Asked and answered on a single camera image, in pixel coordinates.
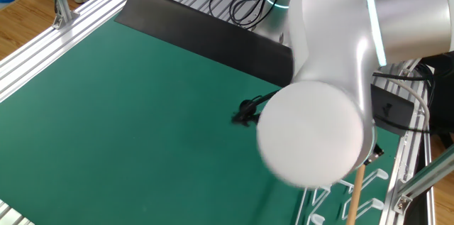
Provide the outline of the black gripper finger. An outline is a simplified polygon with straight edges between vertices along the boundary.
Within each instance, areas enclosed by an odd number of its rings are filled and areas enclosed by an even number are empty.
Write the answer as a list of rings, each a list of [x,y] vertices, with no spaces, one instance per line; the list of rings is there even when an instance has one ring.
[[[369,165],[370,163],[373,163],[378,159],[380,156],[384,154],[383,149],[376,143],[371,154],[367,157],[365,162],[363,163],[364,165]]]

